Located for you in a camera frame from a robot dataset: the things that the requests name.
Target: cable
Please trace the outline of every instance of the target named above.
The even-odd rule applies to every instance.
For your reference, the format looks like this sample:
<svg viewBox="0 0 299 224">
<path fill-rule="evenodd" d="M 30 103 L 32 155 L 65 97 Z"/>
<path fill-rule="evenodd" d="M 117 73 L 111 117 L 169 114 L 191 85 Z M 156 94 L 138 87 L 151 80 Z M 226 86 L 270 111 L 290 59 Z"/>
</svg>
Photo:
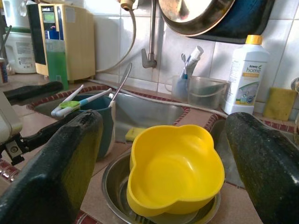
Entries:
<svg viewBox="0 0 299 224">
<path fill-rule="evenodd" d="M 92 82 L 92 83 L 106 85 L 106 86 L 109 86 L 109 87 L 114 88 L 114 89 L 118 88 L 117 86 L 113 86 L 111 84 L 108 84 L 108 83 L 105 83 L 105 82 L 101 82 L 101 81 L 98 81 L 98 80 L 87 79 L 87 81 Z M 157 103 L 162 103 L 162 104 L 168 104 L 168 105 L 175 105 L 175 106 L 185 106 L 185 107 L 190 107 L 190 108 L 193 108 L 193 109 L 198 109 L 198 110 L 202 110 L 202 111 L 214 113 L 214 114 L 217 114 L 217 115 L 222 116 L 224 118 L 228 117 L 227 114 L 222 113 L 222 112 L 217 111 L 217 110 L 211 110 L 211 109 L 207 109 L 207 108 L 203 108 L 203 107 L 199 107 L 199 106 L 193 106 L 193 105 L 190 105 L 190 104 L 177 103 L 177 102 L 169 102 L 169 101 L 163 101 L 163 100 L 158 100 L 158 99 L 151 99 L 151 98 L 139 96 L 137 94 L 131 93 L 131 92 L 123 90 L 123 89 L 121 89 L 121 92 L 126 93 L 126 94 L 131 95 L 131 96 L 134 96 L 134 97 L 137 97 L 137 98 L 149 100 L 149 101 L 152 101 L 152 102 L 157 102 Z"/>
<path fill-rule="evenodd" d="M 120 63 L 122 63 L 122 61 L 126 58 L 126 56 L 130 53 L 134 43 L 135 43 L 135 38 L 136 38 L 136 19 L 135 19 L 135 15 L 134 12 L 131 10 L 129 11 L 130 15 L 131 15 L 131 19 L 132 19 L 132 23 L 133 23 L 133 37 L 132 37 L 132 42 L 131 42 L 131 46 L 129 48 L 129 50 L 126 52 L 126 54 L 112 67 L 108 68 L 108 69 L 103 69 L 103 70 L 96 70 L 95 72 L 104 72 L 104 71 L 108 71 L 111 69 L 114 69 L 115 67 L 117 67 Z"/>
</svg>

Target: stainless steel sink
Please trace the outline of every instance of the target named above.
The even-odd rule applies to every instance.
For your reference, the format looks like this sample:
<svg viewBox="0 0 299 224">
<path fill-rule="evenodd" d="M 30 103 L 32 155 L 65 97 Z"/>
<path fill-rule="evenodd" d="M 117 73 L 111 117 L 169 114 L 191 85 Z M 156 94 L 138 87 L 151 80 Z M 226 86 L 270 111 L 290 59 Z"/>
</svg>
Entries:
<svg viewBox="0 0 299 224">
<path fill-rule="evenodd" d="M 101 91 L 91 91 L 85 94 L 99 92 Z M 51 117 L 51 111 L 63 100 L 64 98 L 38 105 L 34 110 Z M 179 106 L 156 103 L 120 93 L 116 97 L 116 141 L 125 142 L 125 135 L 132 127 L 172 125 L 183 112 L 183 108 Z"/>
<path fill-rule="evenodd" d="M 214 140 L 215 150 L 221 157 L 224 170 L 225 170 L 225 179 L 227 182 L 235 184 L 239 187 L 245 187 L 243 182 L 240 179 L 237 165 L 234 160 L 234 156 L 231 152 L 231 149 L 228 145 L 227 135 L 224 130 L 225 120 L 218 120 L 215 122 L 211 130 L 211 135 Z M 288 132 L 281 132 L 286 136 L 291 142 L 293 141 L 293 134 Z"/>
</svg>

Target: scrubber sponge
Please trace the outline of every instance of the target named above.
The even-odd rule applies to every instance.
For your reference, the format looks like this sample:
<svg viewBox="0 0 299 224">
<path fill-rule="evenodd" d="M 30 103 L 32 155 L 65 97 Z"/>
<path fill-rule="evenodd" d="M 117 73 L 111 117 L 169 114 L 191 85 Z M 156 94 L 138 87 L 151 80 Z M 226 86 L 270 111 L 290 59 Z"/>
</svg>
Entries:
<svg viewBox="0 0 299 224">
<path fill-rule="evenodd" d="M 288 120 L 296 95 L 294 90 L 271 87 L 263 116 L 277 120 Z"/>
<path fill-rule="evenodd" d="M 139 135 L 144 130 L 145 128 L 132 127 L 126 134 L 126 141 L 133 142 L 137 135 Z"/>
</svg>

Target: blue cup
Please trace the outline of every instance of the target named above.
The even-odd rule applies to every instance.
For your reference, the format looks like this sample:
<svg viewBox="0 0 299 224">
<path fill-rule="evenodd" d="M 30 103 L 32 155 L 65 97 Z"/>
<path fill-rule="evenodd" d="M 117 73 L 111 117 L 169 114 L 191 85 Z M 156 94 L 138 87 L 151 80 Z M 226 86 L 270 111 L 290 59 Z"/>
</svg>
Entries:
<svg viewBox="0 0 299 224">
<path fill-rule="evenodd" d="M 76 96 L 73 100 L 80 101 L 93 95 Z M 114 122 L 112 118 L 112 108 L 109 107 L 111 99 L 103 96 L 95 99 L 94 101 L 82 106 L 81 112 L 86 110 L 94 110 L 98 112 L 103 118 L 103 134 L 100 143 L 99 153 L 97 159 L 104 158 L 109 153 L 114 144 Z"/>
</svg>

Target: faucet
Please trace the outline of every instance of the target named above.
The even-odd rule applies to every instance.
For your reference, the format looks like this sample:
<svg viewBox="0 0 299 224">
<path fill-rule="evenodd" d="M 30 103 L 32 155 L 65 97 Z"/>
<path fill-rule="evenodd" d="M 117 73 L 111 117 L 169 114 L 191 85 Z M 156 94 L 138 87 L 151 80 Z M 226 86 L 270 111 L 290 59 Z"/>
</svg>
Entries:
<svg viewBox="0 0 299 224">
<path fill-rule="evenodd" d="M 151 15 L 150 15 L 150 34 L 149 34 L 149 57 L 146 56 L 146 50 L 141 50 L 142 66 L 146 68 L 157 67 L 155 60 L 155 26 L 156 26 L 156 0 L 151 0 Z"/>
</svg>

